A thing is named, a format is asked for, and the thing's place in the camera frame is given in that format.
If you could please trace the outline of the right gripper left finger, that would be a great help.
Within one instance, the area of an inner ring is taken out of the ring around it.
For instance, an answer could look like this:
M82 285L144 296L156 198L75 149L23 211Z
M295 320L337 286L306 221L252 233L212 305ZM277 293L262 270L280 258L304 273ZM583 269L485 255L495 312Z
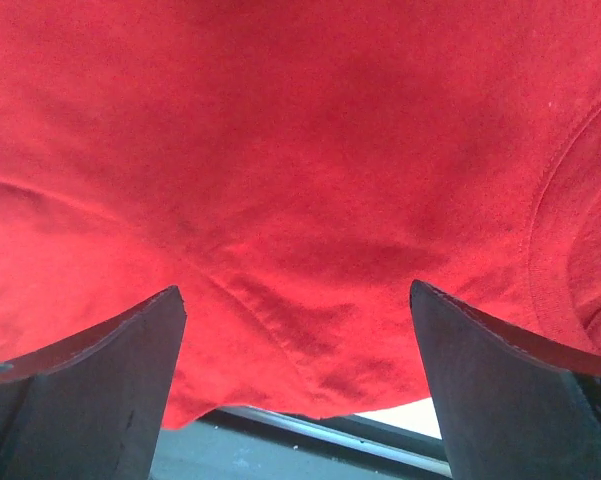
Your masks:
M0 363L0 479L146 479L186 325L171 286Z

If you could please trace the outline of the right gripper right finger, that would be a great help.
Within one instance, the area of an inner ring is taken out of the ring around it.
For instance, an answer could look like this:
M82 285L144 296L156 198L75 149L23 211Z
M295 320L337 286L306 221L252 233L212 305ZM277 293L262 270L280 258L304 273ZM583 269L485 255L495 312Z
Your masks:
M410 309L455 479L601 479L601 356L414 281Z

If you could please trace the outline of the red t-shirt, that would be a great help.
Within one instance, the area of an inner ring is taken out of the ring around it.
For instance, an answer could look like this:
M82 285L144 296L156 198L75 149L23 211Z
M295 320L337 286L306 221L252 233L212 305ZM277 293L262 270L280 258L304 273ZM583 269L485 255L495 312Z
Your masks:
M168 427L397 407L417 279L601 355L601 1L0 1L0 362L175 285Z

